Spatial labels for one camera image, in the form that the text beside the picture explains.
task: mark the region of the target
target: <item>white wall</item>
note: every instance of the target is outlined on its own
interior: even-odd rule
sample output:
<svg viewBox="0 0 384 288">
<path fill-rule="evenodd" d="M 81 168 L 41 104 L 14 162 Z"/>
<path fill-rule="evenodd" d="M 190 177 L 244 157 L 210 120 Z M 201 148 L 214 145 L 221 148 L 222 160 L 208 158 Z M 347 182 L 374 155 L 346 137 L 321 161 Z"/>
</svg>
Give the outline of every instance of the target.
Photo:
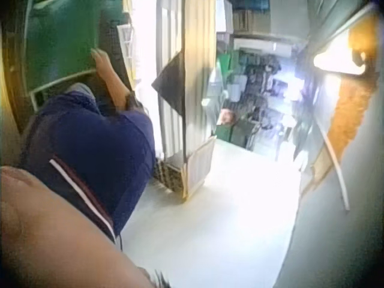
<svg viewBox="0 0 384 288">
<path fill-rule="evenodd" d="M 310 31 L 307 0 L 269 0 L 271 34 L 306 39 Z"/>
<path fill-rule="evenodd" d="M 287 58 L 291 57 L 292 54 L 291 45 L 264 40 L 235 38 L 233 41 L 233 48 L 235 50 L 240 48 L 258 49 L 264 53 L 275 54 Z"/>
<path fill-rule="evenodd" d="M 335 86 L 337 80 L 326 77 L 319 94 L 315 113 L 325 128 L 329 128 L 337 100 Z M 344 210 L 333 170 L 300 204 L 277 288 L 351 287 L 374 257 L 380 255 L 384 190 L 382 105 L 383 97 L 377 92 L 341 161 L 351 211 Z M 319 132 L 313 127 L 307 142 L 317 145 L 315 149 L 310 147 L 312 158 L 321 147 L 318 142 Z"/>
</svg>

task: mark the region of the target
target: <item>skin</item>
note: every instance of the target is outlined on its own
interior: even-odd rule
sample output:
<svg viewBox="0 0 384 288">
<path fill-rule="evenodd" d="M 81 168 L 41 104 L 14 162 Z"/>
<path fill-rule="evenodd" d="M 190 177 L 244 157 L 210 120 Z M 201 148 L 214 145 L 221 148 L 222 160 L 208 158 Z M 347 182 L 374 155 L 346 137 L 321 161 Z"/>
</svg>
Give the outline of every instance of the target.
<svg viewBox="0 0 384 288">
<path fill-rule="evenodd" d="M 12 167 L 1 168 L 1 250 L 24 287 L 153 287 L 83 214 Z"/>
<path fill-rule="evenodd" d="M 117 111 L 126 110 L 127 96 L 129 96 L 130 91 L 114 71 L 108 54 L 100 49 L 92 49 L 91 55 L 96 63 L 97 73 L 106 83 Z"/>
</svg>

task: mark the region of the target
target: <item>corrugated wall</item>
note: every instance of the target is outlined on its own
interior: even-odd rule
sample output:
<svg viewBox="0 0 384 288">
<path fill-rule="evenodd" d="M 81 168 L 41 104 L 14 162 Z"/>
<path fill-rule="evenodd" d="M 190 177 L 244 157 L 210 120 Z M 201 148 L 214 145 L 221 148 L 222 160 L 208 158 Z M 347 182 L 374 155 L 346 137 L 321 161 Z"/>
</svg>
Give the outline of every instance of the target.
<svg viewBox="0 0 384 288">
<path fill-rule="evenodd" d="M 157 7 L 157 72 L 181 50 L 182 0 L 158 0 Z M 182 145 L 182 118 L 159 97 L 163 152 L 169 158 L 180 152 Z"/>
<path fill-rule="evenodd" d="M 201 105 L 215 67 L 215 0 L 185 1 L 185 148 L 189 156 L 210 136 Z"/>
</svg>

